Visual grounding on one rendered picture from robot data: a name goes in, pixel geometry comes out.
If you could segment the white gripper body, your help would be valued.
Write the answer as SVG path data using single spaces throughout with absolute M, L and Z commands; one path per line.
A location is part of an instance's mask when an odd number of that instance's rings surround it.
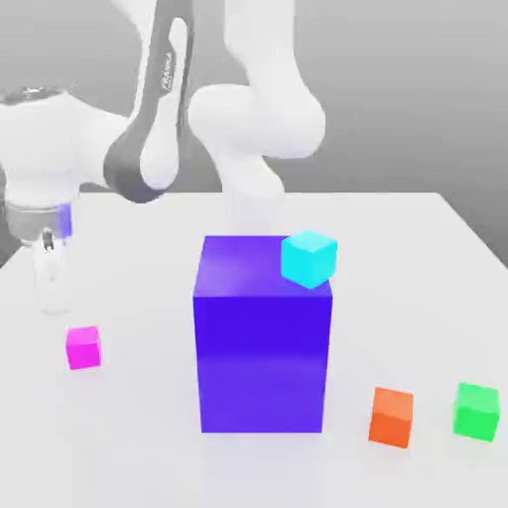
M 69 307 L 69 268 L 66 249 L 60 240 L 46 247 L 42 240 L 33 249 L 35 289 L 40 308 L 61 314 Z

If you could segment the small magenta cube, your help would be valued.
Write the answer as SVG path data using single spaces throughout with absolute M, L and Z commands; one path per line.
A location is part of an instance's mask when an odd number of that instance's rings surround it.
M 70 328 L 66 334 L 65 351 L 70 370 L 101 365 L 101 342 L 98 327 Z

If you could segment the small cyan cube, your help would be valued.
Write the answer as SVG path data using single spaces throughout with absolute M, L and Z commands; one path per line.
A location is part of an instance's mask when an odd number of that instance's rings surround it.
M 311 230 L 281 242 L 281 275 L 307 289 L 328 281 L 336 271 L 338 242 Z

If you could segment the small orange cube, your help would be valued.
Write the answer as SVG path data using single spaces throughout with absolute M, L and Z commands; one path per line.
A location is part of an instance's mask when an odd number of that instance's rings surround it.
M 412 430 L 413 409 L 412 393 L 376 387 L 368 438 L 383 445 L 407 448 Z

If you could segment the small green cube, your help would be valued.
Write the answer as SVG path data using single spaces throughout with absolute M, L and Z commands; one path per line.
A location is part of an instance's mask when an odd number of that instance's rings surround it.
M 452 411 L 452 431 L 459 436 L 491 443 L 500 420 L 495 388 L 460 382 Z

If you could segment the large purple box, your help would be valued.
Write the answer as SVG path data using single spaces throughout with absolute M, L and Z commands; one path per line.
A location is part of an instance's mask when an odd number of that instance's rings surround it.
M 284 278 L 282 241 L 203 240 L 192 309 L 205 433 L 322 430 L 332 290 Z

